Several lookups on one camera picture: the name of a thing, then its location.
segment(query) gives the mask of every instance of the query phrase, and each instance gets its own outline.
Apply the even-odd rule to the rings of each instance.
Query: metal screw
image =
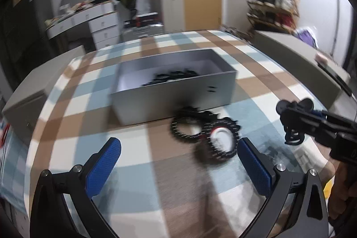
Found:
[[[49,173],[50,173],[49,170],[43,170],[43,171],[41,172],[41,176],[42,176],[42,177],[47,177]]]
[[[279,164],[276,165],[276,169],[277,169],[278,171],[280,171],[280,172],[283,172],[283,171],[286,170],[286,167],[285,167],[285,165],[283,165],[282,163],[279,163]]]
[[[79,173],[82,170],[82,166],[80,164],[77,164],[72,168],[72,171]]]
[[[313,175],[313,176],[317,176],[317,171],[315,169],[311,169],[309,170],[310,174]]]

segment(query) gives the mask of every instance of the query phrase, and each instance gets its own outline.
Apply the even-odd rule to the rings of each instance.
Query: shoe rack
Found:
[[[281,7],[276,7],[275,4],[270,4],[266,5],[264,3],[256,3],[256,0],[253,1],[248,1],[247,4],[250,8],[250,11],[258,10],[261,11],[263,14],[260,14],[259,16],[250,16],[249,13],[247,13],[247,18],[249,22],[251,23],[252,27],[248,30],[248,34],[252,34],[254,32],[254,25],[256,23],[262,23],[264,25],[267,25],[269,27],[275,28],[281,32],[284,33],[289,33],[291,34],[297,27],[297,23],[299,21],[299,10],[298,10],[298,5],[299,5],[300,0],[289,0],[289,3],[292,5],[290,6],[289,9],[284,9]],[[283,25],[282,22],[280,25],[276,25],[276,22],[272,21],[272,19],[267,19],[266,12],[272,12],[275,14],[276,19],[281,19],[283,18],[289,18],[291,17],[291,20],[289,22],[289,25]]]

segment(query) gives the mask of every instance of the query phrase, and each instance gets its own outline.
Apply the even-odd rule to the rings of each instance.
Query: human hand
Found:
[[[345,185],[347,179],[347,164],[340,163],[335,174],[335,180],[328,199],[328,215],[335,220],[346,209],[346,200],[357,197],[357,181],[350,188]]]

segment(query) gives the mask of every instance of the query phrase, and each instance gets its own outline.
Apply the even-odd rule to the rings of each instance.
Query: open box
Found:
[[[155,74],[185,69],[199,76],[146,85]],[[174,116],[184,106],[199,110],[229,104],[235,88],[236,70],[214,50],[165,53],[118,64],[111,98],[124,125]]]

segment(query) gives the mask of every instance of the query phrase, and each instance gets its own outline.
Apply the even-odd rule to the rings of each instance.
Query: blue textured pad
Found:
[[[120,140],[113,139],[106,152],[99,158],[87,175],[85,189],[90,199],[100,193],[121,154]]]
[[[258,194],[266,197],[270,196],[272,188],[271,176],[243,139],[238,141],[237,152]]]

